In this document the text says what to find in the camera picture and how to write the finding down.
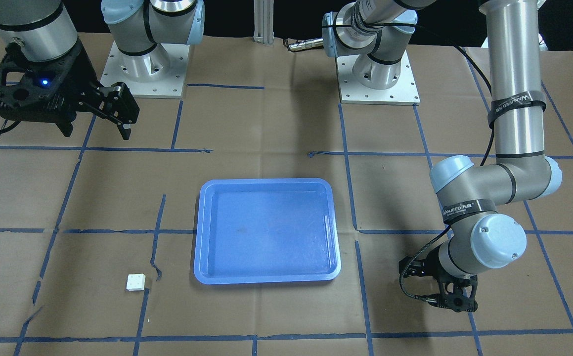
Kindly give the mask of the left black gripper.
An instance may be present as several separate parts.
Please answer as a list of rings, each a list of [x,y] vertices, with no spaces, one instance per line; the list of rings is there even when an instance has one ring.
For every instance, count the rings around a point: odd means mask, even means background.
[[[478,278],[460,278],[447,272],[440,262],[440,252],[444,251],[444,247],[437,247],[425,259],[404,257],[399,261],[399,280],[414,276],[431,276],[437,282],[438,292],[419,295],[420,300],[431,306],[455,312],[475,312],[478,309],[478,302],[475,300]]]

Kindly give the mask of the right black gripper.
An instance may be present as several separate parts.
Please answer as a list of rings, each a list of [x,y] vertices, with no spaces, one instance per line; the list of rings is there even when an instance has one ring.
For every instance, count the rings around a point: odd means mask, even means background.
[[[100,87],[81,39],[66,54],[44,62],[27,59],[16,42],[5,50],[0,63],[1,117],[56,124],[71,137],[76,113],[90,111],[114,123],[123,140],[130,139],[140,107],[126,83]]]

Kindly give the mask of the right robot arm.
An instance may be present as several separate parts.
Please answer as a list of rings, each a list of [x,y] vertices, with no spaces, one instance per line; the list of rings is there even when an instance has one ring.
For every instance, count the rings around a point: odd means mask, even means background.
[[[10,125],[49,123],[69,137],[79,111],[112,122],[128,140],[140,108],[135,83],[173,74],[164,45],[197,45],[204,33],[202,0],[103,0],[103,20],[119,51],[121,79],[99,81],[61,0],[0,0],[0,117]]]

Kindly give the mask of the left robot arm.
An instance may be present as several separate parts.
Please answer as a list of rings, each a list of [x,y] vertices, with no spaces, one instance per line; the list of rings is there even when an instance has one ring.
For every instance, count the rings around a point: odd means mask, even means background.
[[[357,0],[322,21],[325,52],[331,58],[358,55],[354,74],[372,89],[387,89],[395,80],[383,71],[399,67],[415,23],[403,14],[431,5],[430,0]],[[398,264],[399,285],[409,276],[430,276],[438,284],[431,295],[406,296],[456,312],[474,312],[479,273],[507,266],[527,247],[524,228],[498,212],[499,205],[535,200],[557,191],[563,174],[546,155],[538,2],[483,0],[489,48],[490,109],[487,123],[496,161],[474,165],[456,155],[433,166],[430,180],[442,206],[442,220],[453,237],[431,248],[420,260],[407,256]]]

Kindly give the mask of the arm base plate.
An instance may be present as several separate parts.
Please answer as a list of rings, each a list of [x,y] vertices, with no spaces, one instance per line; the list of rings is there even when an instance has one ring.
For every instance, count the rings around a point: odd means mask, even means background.
[[[336,67],[343,104],[421,103],[407,52],[392,65],[374,62],[363,54],[336,58]]]
[[[128,56],[113,43],[101,83],[125,83],[135,98],[182,99],[189,55],[184,44],[158,44],[152,52]]]

